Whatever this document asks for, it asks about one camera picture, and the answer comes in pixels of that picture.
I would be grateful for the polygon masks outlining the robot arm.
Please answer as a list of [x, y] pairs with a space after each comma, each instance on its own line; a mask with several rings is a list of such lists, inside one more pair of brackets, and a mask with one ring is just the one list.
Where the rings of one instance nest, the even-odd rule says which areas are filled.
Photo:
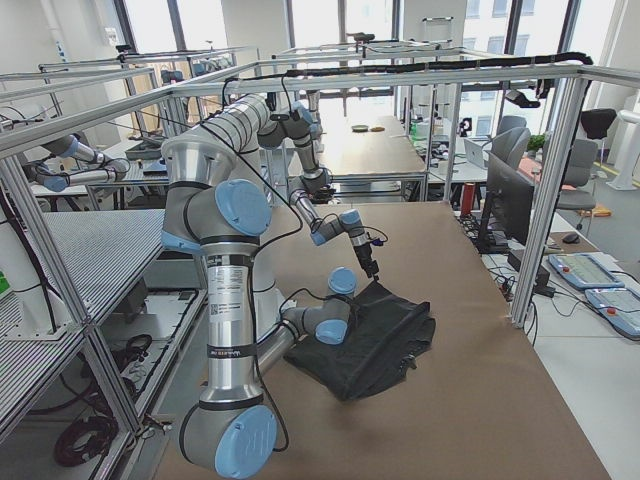
[[292, 307], [276, 299], [272, 325], [258, 328], [254, 259], [272, 211], [263, 190], [234, 179], [236, 152], [194, 133], [163, 144], [170, 188], [162, 242], [168, 249], [203, 256], [206, 263], [208, 383], [184, 415], [178, 446], [192, 464], [226, 479], [257, 474], [285, 429], [262, 374], [301, 336], [328, 345], [345, 340], [357, 286], [354, 272], [334, 269], [319, 307]]
[[289, 180], [287, 203], [294, 207], [309, 226], [310, 237], [317, 245], [323, 245], [342, 233], [348, 235], [360, 267], [369, 278], [378, 278], [379, 267], [372, 257], [373, 244], [381, 241], [371, 237], [363, 225], [357, 210], [351, 209], [328, 220], [318, 215], [311, 197], [330, 184], [331, 176], [319, 163], [315, 153], [315, 141], [323, 132], [319, 113], [320, 92], [307, 93], [308, 104], [296, 101], [285, 113], [270, 113], [266, 124], [256, 129], [258, 144], [263, 148], [275, 148], [284, 139], [293, 142], [302, 174]]

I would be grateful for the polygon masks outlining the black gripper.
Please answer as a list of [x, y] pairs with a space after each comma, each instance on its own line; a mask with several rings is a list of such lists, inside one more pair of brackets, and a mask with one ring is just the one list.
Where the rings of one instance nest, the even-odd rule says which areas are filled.
[[375, 282], [379, 281], [379, 267], [372, 257], [372, 248], [370, 243], [366, 243], [353, 247], [359, 265], [365, 273]]

